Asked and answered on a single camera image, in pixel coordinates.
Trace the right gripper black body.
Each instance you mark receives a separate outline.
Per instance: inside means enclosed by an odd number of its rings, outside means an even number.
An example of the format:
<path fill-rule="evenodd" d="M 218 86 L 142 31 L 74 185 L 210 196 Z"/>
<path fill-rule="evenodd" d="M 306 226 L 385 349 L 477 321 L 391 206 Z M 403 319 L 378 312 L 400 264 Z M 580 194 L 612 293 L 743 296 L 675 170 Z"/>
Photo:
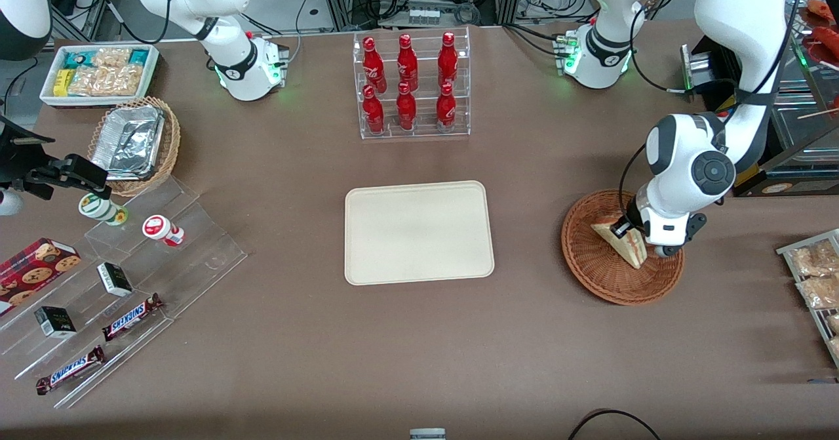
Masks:
<path fill-rule="evenodd" d="M 56 173 L 56 183 L 52 186 L 60 185 L 59 169 L 52 165 L 55 158 L 45 153 L 43 148 L 43 144 L 55 140 L 19 127 L 5 115 L 1 120 L 2 187 L 25 191 L 25 174 L 29 171 L 53 171 Z"/>

